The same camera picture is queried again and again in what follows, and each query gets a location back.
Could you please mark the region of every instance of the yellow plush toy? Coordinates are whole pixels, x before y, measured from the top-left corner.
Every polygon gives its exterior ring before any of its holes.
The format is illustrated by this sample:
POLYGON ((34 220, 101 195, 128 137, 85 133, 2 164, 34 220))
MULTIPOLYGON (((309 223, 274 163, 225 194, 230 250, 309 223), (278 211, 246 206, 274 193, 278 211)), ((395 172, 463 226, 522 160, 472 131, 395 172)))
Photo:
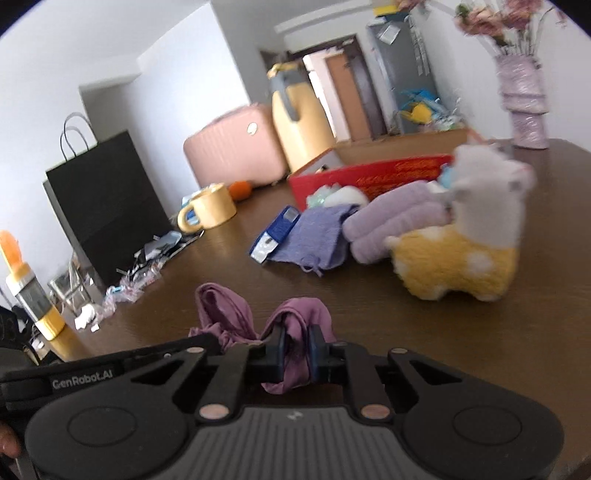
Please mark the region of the yellow plush toy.
POLYGON ((450 195, 454 223, 388 237, 394 270, 408 291, 438 300, 450 290, 494 301, 509 287, 518 258, 530 166, 496 148, 456 149, 450 195))

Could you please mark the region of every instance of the white plush head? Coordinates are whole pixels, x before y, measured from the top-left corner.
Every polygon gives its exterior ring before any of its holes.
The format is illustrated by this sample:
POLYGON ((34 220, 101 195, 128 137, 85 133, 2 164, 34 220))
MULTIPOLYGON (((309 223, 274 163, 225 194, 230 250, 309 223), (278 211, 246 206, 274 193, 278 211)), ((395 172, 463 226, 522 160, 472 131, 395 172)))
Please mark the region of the white plush head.
POLYGON ((462 145, 455 154, 451 190, 458 232, 489 247, 517 247, 533 169, 490 146, 462 145))

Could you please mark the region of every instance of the lavender towel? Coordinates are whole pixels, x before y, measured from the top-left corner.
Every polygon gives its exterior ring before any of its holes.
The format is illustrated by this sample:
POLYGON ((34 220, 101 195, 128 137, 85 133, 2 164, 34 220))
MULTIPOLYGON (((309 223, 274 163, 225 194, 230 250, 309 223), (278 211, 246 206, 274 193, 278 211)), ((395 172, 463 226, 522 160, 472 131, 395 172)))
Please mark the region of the lavender towel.
POLYGON ((391 218, 373 232, 351 243, 351 254, 361 264, 375 263, 388 258, 389 250, 384 245, 387 236, 400 236, 428 226, 442 226, 449 223, 449 215, 439 202, 425 202, 410 207, 391 218))
POLYGON ((295 263, 303 271, 314 271, 321 277, 322 270, 336 268, 347 259, 348 244, 342 226, 357 209, 356 205, 337 205, 305 210, 287 239, 268 259, 295 263))
POLYGON ((235 343, 258 343, 271 333, 276 323, 285 325, 287 348, 283 382, 262 385, 272 394, 280 395, 310 382, 308 326, 319 325, 327 342, 336 341, 330 313, 319 299, 285 301, 269 317, 261 336, 254 330, 248 303, 232 290, 216 283, 206 283, 197 289, 195 299, 202 328, 192 328, 189 336, 212 333, 218 338, 224 352, 235 343))
POLYGON ((345 220, 343 234, 349 242, 369 235, 391 218, 414 205, 433 202, 435 197, 426 181, 414 181, 397 189, 390 190, 375 198, 367 207, 345 220))

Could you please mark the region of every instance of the person's hand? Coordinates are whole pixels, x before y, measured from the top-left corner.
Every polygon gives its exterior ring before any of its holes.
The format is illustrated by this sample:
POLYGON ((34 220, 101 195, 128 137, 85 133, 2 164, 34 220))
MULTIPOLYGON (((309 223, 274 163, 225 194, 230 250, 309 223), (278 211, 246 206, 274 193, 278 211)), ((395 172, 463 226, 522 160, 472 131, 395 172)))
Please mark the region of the person's hand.
POLYGON ((0 453, 16 458, 21 454, 21 443, 12 429, 0 421, 0 453))

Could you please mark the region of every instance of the mug handle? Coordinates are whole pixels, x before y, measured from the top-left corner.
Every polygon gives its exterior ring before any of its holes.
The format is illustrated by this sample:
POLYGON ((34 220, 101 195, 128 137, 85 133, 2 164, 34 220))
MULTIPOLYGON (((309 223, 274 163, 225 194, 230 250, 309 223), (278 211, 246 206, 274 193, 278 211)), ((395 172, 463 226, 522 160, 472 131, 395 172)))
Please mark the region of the mug handle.
POLYGON ((198 223, 197 225, 190 225, 188 223, 187 214, 191 210, 193 210, 193 205, 189 203, 185 207, 181 208, 181 211, 178 213, 177 224, 184 233, 197 233, 203 230, 203 225, 201 225, 201 223, 198 223))

